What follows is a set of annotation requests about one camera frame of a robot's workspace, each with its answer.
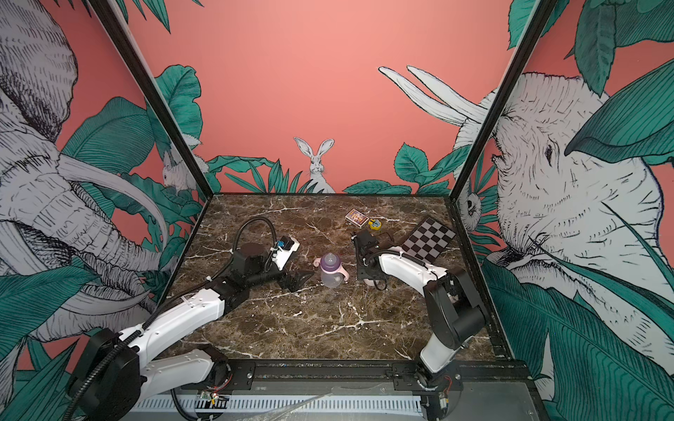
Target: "brown marble surface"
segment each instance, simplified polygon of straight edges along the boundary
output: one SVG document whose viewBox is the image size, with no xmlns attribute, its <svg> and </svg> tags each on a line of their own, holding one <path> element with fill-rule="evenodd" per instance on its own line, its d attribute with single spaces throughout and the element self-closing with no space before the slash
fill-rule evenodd
<svg viewBox="0 0 674 421">
<path fill-rule="evenodd" d="M 271 219 L 280 238 L 292 235 L 301 243 L 291 269 L 314 270 L 313 260 L 325 253 L 338 254 L 351 278 L 335 289 L 321 285 L 319 275 L 297 293 L 276 284 L 256 287 L 251 297 L 225 317 L 213 321 L 169 348 L 162 357 L 188 352 L 211 343 L 231 358 L 414 358 L 431 336 L 423 297 L 392 278 L 378 291 L 356 281 L 351 233 L 358 230 L 345 215 L 351 209 L 381 220 L 396 242 L 429 214 L 451 227 L 442 198 L 340 196 L 216 196 L 187 251 L 169 296 L 214 275 L 230 257 L 233 237 L 251 216 Z M 270 244 L 264 223 L 252 224 L 245 242 Z M 458 240 L 435 261 L 447 268 L 464 267 Z M 483 329 L 460 359 L 493 360 L 487 330 Z"/>
</svg>

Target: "baby bottle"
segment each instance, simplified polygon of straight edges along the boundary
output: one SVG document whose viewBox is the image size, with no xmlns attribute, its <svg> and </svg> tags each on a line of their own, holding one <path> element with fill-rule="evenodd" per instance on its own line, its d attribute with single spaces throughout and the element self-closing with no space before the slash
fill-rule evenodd
<svg viewBox="0 0 674 421">
<path fill-rule="evenodd" d="M 348 272 L 342 267 L 342 260 L 334 253 L 317 257 L 313 265 L 321 267 L 321 282 L 328 288 L 335 288 L 342 281 L 348 281 Z"/>
</svg>

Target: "black and white checkerboard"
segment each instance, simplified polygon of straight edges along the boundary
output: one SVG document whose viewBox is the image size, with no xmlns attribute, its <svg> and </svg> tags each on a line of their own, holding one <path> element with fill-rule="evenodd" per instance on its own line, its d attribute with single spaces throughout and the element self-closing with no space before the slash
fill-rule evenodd
<svg viewBox="0 0 674 421">
<path fill-rule="evenodd" d="M 429 217 L 417 225 L 402 243 L 402 249 L 409 255 L 433 263 L 455 235 L 441 222 Z"/>
</svg>

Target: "green leaf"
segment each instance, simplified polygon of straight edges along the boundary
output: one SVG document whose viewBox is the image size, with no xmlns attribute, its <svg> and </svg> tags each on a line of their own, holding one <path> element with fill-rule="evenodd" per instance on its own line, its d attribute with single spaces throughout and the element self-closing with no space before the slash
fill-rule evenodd
<svg viewBox="0 0 674 421">
<path fill-rule="evenodd" d="M 215 175 L 215 173 L 205 172 L 204 177 L 206 177 L 206 181 L 208 181 L 208 185 L 210 186 L 211 190 L 213 190 L 213 193 L 219 193 L 222 186 L 220 185 L 220 181 L 218 181 L 218 177 Z"/>
<path fill-rule="evenodd" d="M 555 367 L 555 402 L 569 421 L 664 421 L 674 410 L 674 380 L 631 349 L 599 318 L 554 288 L 521 284 L 488 260 L 482 272 L 515 358 L 541 372 L 546 337 Z"/>
<path fill-rule="evenodd" d="M 281 167 L 281 160 L 277 160 L 272 169 L 269 170 L 269 177 L 267 179 L 267 186 L 269 186 L 269 193 L 272 192 L 272 188 L 276 190 L 277 193 L 280 182 L 283 178 L 283 167 Z"/>
<path fill-rule="evenodd" d="M 477 195 L 479 197 L 484 197 L 485 199 L 494 198 L 494 200 L 496 200 L 499 197 L 498 186 L 493 185 L 493 186 L 489 187 L 488 189 L 485 189 L 483 192 L 477 193 Z"/>
<path fill-rule="evenodd" d="M 615 8 L 585 2 L 576 30 L 576 64 L 588 87 L 604 93 L 615 58 Z"/>
<path fill-rule="evenodd" d="M 290 170 L 286 171 L 286 174 L 281 180 L 281 184 L 278 188 L 278 193 L 288 193 L 288 179 L 290 178 Z"/>
<path fill-rule="evenodd" d="M 441 179 L 445 175 L 454 171 L 459 167 L 459 165 L 466 162 L 468 158 L 468 153 L 470 152 L 470 145 L 462 146 L 461 148 L 456 148 L 451 151 L 449 154 L 445 155 L 437 164 L 433 165 L 431 170 L 437 168 L 442 168 L 442 172 L 437 176 L 437 180 Z"/>
<path fill-rule="evenodd" d="M 415 177 L 415 183 L 419 186 L 425 186 L 428 183 L 433 181 L 438 181 L 440 179 L 439 175 L 442 173 L 442 168 L 436 168 L 435 170 L 424 171 L 417 174 Z"/>
<path fill-rule="evenodd" d="M 117 5 L 119 6 L 119 9 L 122 11 L 122 15 L 124 15 L 124 20 L 129 23 L 129 11 L 126 8 L 126 4 L 124 4 L 124 0 L 117 0 Z"/>
<path fill-rule="evenodd" d="M 477 185 L 477 187 L 475 187 L 475 191 L 480 191 L 487 185 L 489 180 L 491 180 L 491 176 L 493 176 L 495 169 L 496 167 L 492 165 L 491 168 L 487 170 L 480 183 Z"/>
<path fill-rule="evenodd" d="M 179 256 L 185 248 L 185 243 L 187 243 L 187 240 L 183 237 L 172 238 L 162 252 L 162 257 L 159 259 L 159 267 L 166 266 L 169 260 L 171 260 L 171 257 Z"/>
<path fill-rule="evenodd" d="M 197 201 L 190 201 L 183 209 L 180 209 L 180 216 L 189 218 L 190 216 L 197 216 L 201 213 L 204 207 Z"/>
<path fill-rule="evenodd" d="M 550 14 L 550 18 L 548 18 L 548 21 L 543 28 L 543 32 L 541 32 L 541 36 L 545 35 L 550 30 L 550 28 L 552 28 L 552 25 L 554 25 L 557 19 L 559 19 L 568 4 L 569 0 L 557 0 L 557 4 L 555 4 L 555 8 Z"/>
<path fill-rule="evenodd" d="M 475 235 L 475 234 L 468 234 L 468 236 L 469 236 L 470 239 L 471 239 L 474 243 L 476 243 L 476 244 L 482 244 L 482 245 L 491 244 L 491 245 L 495 245 L 495 246 L 499 246 L 499 245 L 500 245 L 499 242 L 496 241 L 492 236 L 488 236 L 488 235 Z"/>
<path fill-rule="evenodd" d="M 212 160 L 206 162 L 209 172 L 218 172 L 225 166 L 236 172 L 248 172 L 250 166 L 256 167 L 260 165 L 273 166 L 274 163 L 267 158 L 245 158 L 243 156 L 217 156 Z"/>
<path fill-rule="evenodd" d="M 42 342 L 29 337 L 27 339 L 27 345 L 30 363 L 33 364 L 35 370 L 42 370 L 51 361 L 47 351 L 45 351 L 44 346 L 42 346 Z"/>
<path fill-rule="evenodd" d="M 475 232 L 479 232 L 481 234 L 491 234 L 491 235 L 495 235 L 497 237 L 501 236 L 501 234 L 498 233 L 498 231 L 492 230 L 490 227 L 488 227 L 486 225 L 478 225 L 477 228 L 475 228 Z"/>
<path fill-rule="evenodd" d="M 490 222 L 496 222 L 499 218 L 496 215 L 484 215 L 480 218 L 480 224 L 488 224 Z"/>
<path fill-rule="evenodd" d="M 164 0 L 144 0 L 145 4 L 164 3 Z M 196 71 L 191 67 L 174 65 L 167 67 L 161 75 L 155 78 L 171 114 L 175 117 L 180 131 L 199 139 L 202 134 L 202 111 L 199 104 L 194 102 L 202 95 L 202 87 L 199 84 Z M 171 154 L 171 139 L 164 130 L 164 126 L 157 119 L 152 107 L 146 101 L 148 116 L 152 124 L 154 140 L 157 143 L 159 156 L 164 159 L 166 152 Z"/>
<path fill-rule="evenodd" d="M 152 199 L 152 201 L 157 205 L 160 212 L 164 216 L 164 219 L 166 220 L 167 224 L 173 224 L 178 221 L 187 222 L 188 224 L 192 223 L 192 221 L 189 218 L 181 216 L 181 206 L 178 205 L 177 203 L 174 203 L 173 201 L 169 200 L 168 197 L 166 197 L 166 195 L 164 194 L 164 189 L 166 187 L 164 187 L 163 185 L 152 180 L 150 177 L 143 179 L 138 174 L 134 175 L 122 174 L 122 178 L 131 183 L 132 185 L 136 186 L 143 193 L 145 193 L 150 199 Z M 154 217 L 152 217 L 152 214 L 129 196 L 126 196 L 123 193 L 107 189 L 104 187 L 101 187 L 100 191 L 106 198 L 110 199 L 119 209 L 122 209 L 123 211 L 131 215 L 140 213 L 143 219 L 145 219 L 145 222 L 147 223 L 154 221 Z"/>
<path fill-rule="evenodd" d="M 309 183 L 311 182 L 311 179 L 309 179 L 306 183 L 302 185 L 302 187 L 299 188 L 297 193 L 304 193 L 307 187 L 309 186 Z"/>
<path fill-rule="evenodd" d="M 113 217 L 113 213 L 115 212 L 115 204 L 111 200 L 107 199 L 103 193 L 101 193 L 98 186 L 85 182 L 80 183 L 80 186 L 82 186 L 89 196 L 91 196 L 91 198 L 96 202 L 96 205 L 98 205 L 100 210 L 103 211 L 105 216 L 108 218 Z"/>
<path fill-rule="evenodd" d="M 655 294 L 650 290 L 643 289 L 629 282 L 625 282 L 615 276 L 609 275 L 596 269 L 574 265 L 563 261 L 542 249 L 540 245 L 534 244 L 546 255 L 552 257 L 560 265 L 566 267 L 572 272 L 584 276 L 622 298 L 634 306 L 658 325 L 667 336 L 674 340 L 674 304 Z"/>
<path fill-rule="evenodd" d="M 70 355 L 77 342 L 70 345 L 59 355 L 51 360 L 38 374 L 36 374 L 20 391 L 14 399 L 5 407 L 0 416 L 2 421 L 25 421 L 25 420 L 56 420 L 63 416 L 65 408 L 59 413 L 56 409 L 60 406 L 65 395 L 67 382 L 63 375 L 68 365 Z"/>
<path fill-rule="evenodd" d="M 264 179 L 262 179 L 262 175 L 260 175 L 259 171 L 253 165 L 250 161 L 248 161 L 248 167 L 250 167 L 251 172 L 253 173 L 253 180 L 255 180 L 255 184 L 259 187 L 260 190 L 262 190 L 264 193 L 267 193 L 267 188 L 264 185 Z"/>
<path fill-rule="evenodd" d="M 34 275 L 0 276 L 0 360 L 42 325 L 82 285 L 98 279 L 84 267 L 63 266 Z"/>
<path fill-rule="evenodd" d="M 643 40 L 674 41 L 674 2 L 665 1 L 648 13 L 638 11 L 639 2 L 615 8 L 615 44 L 628 46 Z"/>
<path fill-rule="evenodd" d="M 166 5 L 164 0 L 143 0 L 143 2 L 148 6 L 148 9 L 152 12 L 153 15 L 159 19 L 159 22 L 164 25 L 167 31 L 171 31 L 169 27 L 169 14 L 166 12 Z"/>
<path fill-rule="evenodd" d="M 115 97 L 82 123 L 61 152 L 113 174 L 128 174 L 153 147 L 145 110 Z"/>
<path fill-rule="evenodd" d="M 472 243 L 470 244 L 470 246 L 472 247 L 472 250 L 476 253 L 482 253 L 485 256 L 489 256 L 491 254 L 491 250 L 489 250 L 487 247 Z"/>
<path fill-rule="evenodd" d="M 510 45 L 508 49 L 517 46 L 520 42 L 524 27 L 529 21 L 529 15 L 536 4 L 536 0 L 513 0 L 508 14 L 508 32 Z"/>
<path fill-rule="evenodd" d="M 302 175 L 302 172 L 298 172 L 297 175 L 293 178 L 293 181 L 290 183 L 290 193 L 297 192 L 297 183 L 299 183 L 299 176 Z"/>
<path fill-rule="evenodd" d="M 426 158 L 423 150 L 403 143 L 396 154 L 393 166 L 396 169 L 396 174 L 402 180 L 414 183 L 415 177 L 420 172 L 428 171 L 428 158 Z"/>
<path fill-rule="evenodd" d="M 442 195 L 447 196 L 450 190 L 447 188 L 450 185 L 449 181 L 442 181 L 441 183 L 429 184 L 417 190 L 417 195 Z"/>
<path fill-rule="evenodd" d="M 412 187 L 409 186 L 391 186 L 379 190 L 378 195 L 410 195 L 412 194 Z"/>
<path fill-rule="evenodd" d="M 630 83 L 590 117 L 564 150 L 606 162 L 674 152 L 674 60 Z"/>
<path fill-rule="evenodd" d="M 246 180 L 240 179 L 239 177 L 233 175 L 233 174 L 227 174 L 225 173 L 228 179 L 232 180 L 236 184 L 240 185 L 244 189 L 250 190 L 253 193 L 264 193 L 262 190 L 258 189 L 257 187 L 253 186 L 251 183 L 248 183 Z"/>
<path fill-rule="evenodd" d="M 138 8 L 138 11 L 140 12 L 140 14 L 143 15 L 143 18 L 145 18 L 145 20 L 148 20 L 147 16 L 145 16 L 145 11 L 143 10 L 143 6 L 140 4 L 140 0 L 133 0 L 133 4 L 135 4 L 135 6 Z"/>
<path fill-rule="evenodd" d="M 615 215 L 618 219 L 620 219 L 620 222 L 622 222 L 625 227 L 630 230 L 630 232 L 636 237 L 637 240 L 641 243 L 641 245 L 644 247 L 648 255 L 650 256 L 651 259 L 653 259 L 653 262 L 655 265 L 658 267 L 662 275 L 665 277 L 667 282 L 669 283 L 669 286 L 672 287 L 672 290 L 674 290 L 674 273 L 672 272 L 671 267 L 667 265 L 662 257 L 658 253 L 655 252 L 655 250 L 644 240 L 644 237 L 642 237 L 632 225 L 630 225 L 629 222 L 625 221 L 620 215 L 618 215 L 611 207 L 609 207 L 606 203 L 602 202 L 606 208 L 611 211 L 613 215 Z"/>
<path fill-rule="evenodd" d="M 350 195 L 372 195 L 379 190 L 391 187 L 391 183 L 382 180 L 365 180 L 344 189 Z"/>
</svg>

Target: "animal drawing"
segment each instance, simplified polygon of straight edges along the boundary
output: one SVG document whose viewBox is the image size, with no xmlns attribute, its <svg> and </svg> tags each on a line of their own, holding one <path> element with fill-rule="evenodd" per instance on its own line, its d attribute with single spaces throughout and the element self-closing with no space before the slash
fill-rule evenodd
<svg viewBox="0 0 674 421">
<path fill-rule="evenodd" d="M 79 257 L 100 275 L 29 333 L 40 341 L 93 327 L 121 329 L 156 308 L 137 271 L 159 269 L 160 253 L 127 240 L 87 194 L 89 182 L 124 193 L 157 221 L 156 204 L 121 177 L 59 153 L 77 62 L 61 28 L 37 0 L 0 0 L 0 276 L 24 276 Z M 0 361 L 0 410 L 12 397 L 20 341 Z"/>
<path fill-rule="evenodd" d="M 309 186 L 315 185 L 315 187 L 313 188 L 313 192 L 334 193 L 335 190 L 328 184 L 325 177 L 323 177 L 323 172 L 326 170 L 326 167 L 324 167 L 323 164 L 321 163 L 321 157 L 328 150 L 330 150 L 330 148 L 332 148 L 332 146 L 335 144 L 335 141 L 333 139 L 325 140 L 323 143 L 321 143 L 321 146 L 318 148 L 318 153 L 314 155 L 311 146 L 309 146 L 307 142 L 303 141 L 299 137 L 295 137 L 294 139 L 297 142 L 299 150 L 301 150 L 303 154 L 311 158 L 311 165 L 309 166 L 309 172 L 311 173 L 309 179 L 310 180 Z"/>
<path fill-rule="evenodd" d="M 190 151 L 201 145 L 202 143 L 194 136 L 186 135 L 183 133 L 183 140 L 189 147 Z M 196 156 L 192 152 L 192 156 L 196 161 L 197 165 L 201 172 L 208 172 L 208 164 L 199 156 Z M 197 182 L 194 179 L 194 176 L 185 165 L 183 157 L 178 152 L 178 149 L 172 144 L 171 145 L 171 154 L 164 152 L 164 169 L 162 170 L 162 175 L 164 177 L 164 186 L 169 187 L 173 186 L 176 190 L 196 190 Z"/>
<path fill-rule="evenodd" d="M 474 143 L 495 93 L 473 104 L 431 74 L 409 70 L 444 103 L 398 73 L 380 69 L 424 111 L 460 126 L 455 148 Z M 497 217 L 508 247 L 489 260 L 510 269 L 522 283 L 556 288 L 569 298 L 578 293 L 620 339 L 671 375 L 674 344 L 660 327 L 612 291 L 566 271 L 534 244 L 674 302 L 674 291 L 653 259 L 607 207 L 664 258 L 658 243 L 663 198 L 649 167 L 641 158 L 610 164 L 582 152 L 563 154 L 607 99 L 579 77 L 520 76 L 493 132 L 501 152 L 492 158 L 498 171 Z"/>
</svg>

